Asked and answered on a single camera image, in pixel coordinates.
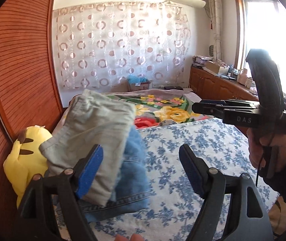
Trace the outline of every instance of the yellow plush toy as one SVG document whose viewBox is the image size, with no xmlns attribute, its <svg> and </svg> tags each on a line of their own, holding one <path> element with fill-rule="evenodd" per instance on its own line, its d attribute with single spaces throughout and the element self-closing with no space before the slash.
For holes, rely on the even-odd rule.
<svg viewBox="0 0 286 241">
<path fill-rule="evenodd" d="M 44 127 L 33 126 L 23 130 L 14 142 L 12 151 L 4 161 L 5 174 L 17 194 L 17 207 L 33 175 L 44 175 L 47 159 L 40 153 L 39 145 L 52 135 Z"/>
</svg>

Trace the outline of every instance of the bed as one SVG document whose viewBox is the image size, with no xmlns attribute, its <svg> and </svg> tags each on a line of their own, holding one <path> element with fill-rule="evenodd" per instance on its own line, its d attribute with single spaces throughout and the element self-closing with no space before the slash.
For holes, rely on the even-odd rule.
<svg viewBox="0 0 286 241">
<path fill-rule="evenodd" d="M 155 121 L 151 126 L 167 126 L 213 117 L 193 113 L 193 103 L 201 101 L 201 98 L 193 92 L 181 90 L 145 90 L 103 94 L 113 100 L 121 100 L 134 104 L 136 108 L 135 124 L 138 119 L 142 120 L 144 118 Z M 69 108 L 65 110 L 63 117 L 53 131 L 53 135 L 63 127 L 68 111 Z"/>
<path fill-rule="evenodd" d="M 98 240 L 112 241 L 116 234 L 141 234 L 147 241 L 185 241 L 202 206 L 178 159 L 179 147 L 188 144 L 209 167 L 224 174 L 246 172 L 254 179 L 256 170 L 248 159 L 248 140 L 234 126 L 216 118 L 153 127 L 139 131 L 147 147 L 146 169 L 152 196 L 148 209 L 125 214 L 90 227 Z M 267 210 L 278 194 L 260 178 L 258 190 Z M 225 196 L 215 239 L 224 229 L 229 196 Z M 57 217 L 61 236 L 70 240 L 63 219 Z"/>
</svg>

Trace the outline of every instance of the blue plush item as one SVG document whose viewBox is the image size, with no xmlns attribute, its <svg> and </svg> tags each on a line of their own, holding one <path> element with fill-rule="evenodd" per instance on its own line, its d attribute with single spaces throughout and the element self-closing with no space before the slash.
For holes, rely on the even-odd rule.
<svg viewBox="0 0 286 241">
<path fill-rule="evenodd" d="M 142 138 L 133 126 L 126 141 L 120 179 L 115 188 L 116 201 L 107 202 L 106 207 L 78 201 L 88 222 L 103 221 L 126 213 L 148 208 L 149 184 L 145 169 L 146 150 Z M 57 214 L 62 216 L 58 205 Z"/>
<path fill-rule="evenodd" d="M 129 84 L 132 83 L 145 83 L 147 82 L 147 78 L 146 77 L 137 77 L 133 74 L 128 75 L 127 77 L 127 81 Z"/>
</svg>

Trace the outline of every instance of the wooden wardrobe door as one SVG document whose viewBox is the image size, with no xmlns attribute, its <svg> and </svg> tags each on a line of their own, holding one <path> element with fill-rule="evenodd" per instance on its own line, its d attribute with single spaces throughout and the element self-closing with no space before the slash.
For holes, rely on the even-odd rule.
<svg viewBox="0 0 286 241">
<path fill-rule="evenodd" d="M 52 131 L 62 115 L 52 58 L 53 0 L 6 0 L 0 8 L 0 118 L 12 138 Z"/>
<path fill-rule="evenodd" d="M 0 234 L 11 238 L 17 196 L 3 162 L 27 126 L 52 130 L 62 114 L 52 64 L 53 0 L 6 0 L 0 8 Z"/>
</svg>

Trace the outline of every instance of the cardboard box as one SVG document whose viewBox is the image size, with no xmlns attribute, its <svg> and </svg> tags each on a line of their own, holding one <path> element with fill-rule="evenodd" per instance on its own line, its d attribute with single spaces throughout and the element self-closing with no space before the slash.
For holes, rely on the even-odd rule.
<svg viewBox="0 0 286 241">
<path fill-rule="evenodd" d="M 228 68 L 216 65 L 214 62 L 207 61 L 205 67 L 216 74 L 227 75 Z"/>
<path fill-rule="evenodd" d="M 147 81 L 145 83 L 128 83 L 128 90 L 130 92 L 137 92 L 137 91 L 143 91 L 148 90 L 150 88 L 150 81 Z"/>
</svg>

